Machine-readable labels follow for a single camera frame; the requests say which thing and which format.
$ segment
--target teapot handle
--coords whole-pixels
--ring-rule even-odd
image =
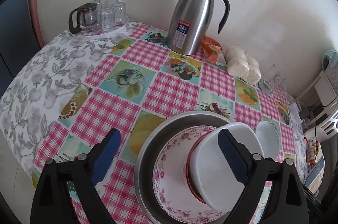
[[[76,27],[74,27],[74,25],[73,25],[73,17],[72,16],[73,16],[74,12],[77,12]],[[79,8],[76,8],[72,12],[70,12],[69,20],[68,20],[68,27],[69,27],[70,33],[72,33],[72,34],[76,34],[76,33],[79,33],[81,31],[81,28],[80,28],[80,9]]]
[[[229,16],[229,12],[230,12],[230,3],[228,0],[222,0],[225,4],[225,12],[224,12],[224,15],[223,15],[223,18],[221,20],[221,22],[219,23],[219,26],[218,26],[218,33],[221,32],[223,26],[225,25],[225,22],[226,22],[226,19],[228,19],[228,16]]]

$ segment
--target table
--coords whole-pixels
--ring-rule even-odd
[[[229,76],[224,67],[204,62],[202,49],[177,54],[166,36],[136,21],[92,41],[65,30],[26,64],[1,98],[0,130],[33,183],[46,159],[64,162],[87,153],[117,128],[121,146],[96,189],[116,221],[149,223],[133,187],[137,154],[161,122],[189,110],[214,111],[251,128],[271,122],[281,137],[276,161],[294,160],[304,180],[304,137],[288,111],[294,99],[266,95]],[[79,220],[87,223],[74,185],[68,187]]]

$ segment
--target screw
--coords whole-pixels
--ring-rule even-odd
[[[287,163],[288,165],[292,165],[293,161],[289,158],[285,159],[285,163]]]
[[[83,161],[87,158],[87,154],[85,153],[81,153],[77,156],[77,159],[79,159],[80,161]]]
[[[254,154],[252,155],[252,158],[254,158],[255,160],[259,161],[259,160],[262,159],[262,156],[261,156],[260,154],[258,154],[258,153],[254,153]]]
[[[46,160],[46,164],[47,164],[47,165],[50,165],[51,163],[53,163],[53,161],[54,161],[53,158],[48,158],[48,159]]]

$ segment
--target stainless steel bowl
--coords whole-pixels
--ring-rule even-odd
[[[168,140],[180,131],[199,125],[220,127],[231,121],[209,111],[188,111],[175,115],[159,125],[144,142],[134,170],[134,186],[141,209],[154,224],[182,224],[170,217],[158,204],[153,190],[153,168],[156,158]],[[210,223],[222,224],[228,214]]]

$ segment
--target tile floor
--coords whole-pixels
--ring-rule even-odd
[[[0,192],[22,224],[29,224],[35,193],[32,180],[13,155],[0,133]]]

